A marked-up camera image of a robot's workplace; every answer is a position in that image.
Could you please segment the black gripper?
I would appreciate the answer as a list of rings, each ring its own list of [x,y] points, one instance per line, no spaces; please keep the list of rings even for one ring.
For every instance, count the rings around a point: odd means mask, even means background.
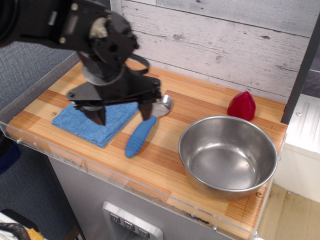
[[[123,68],[117,76],[102,79],[83,69],[86,82],[71,89],[66,97],[96,123],[106,124],[105,106],[137,102],[144,121],[152,115],[153,102],[161,97],[159,79]]]

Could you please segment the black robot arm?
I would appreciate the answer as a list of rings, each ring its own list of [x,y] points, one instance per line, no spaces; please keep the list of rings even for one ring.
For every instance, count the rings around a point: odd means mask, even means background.
[[[149,63],[130,23],[97,0],[3,0],[0,45],[29,42],[73,50],[82,60],[86,82],[67,93],[75,109],[98,125],[106,106],[138,103],[144,120],[161,98],[161,83],[149,77]]]

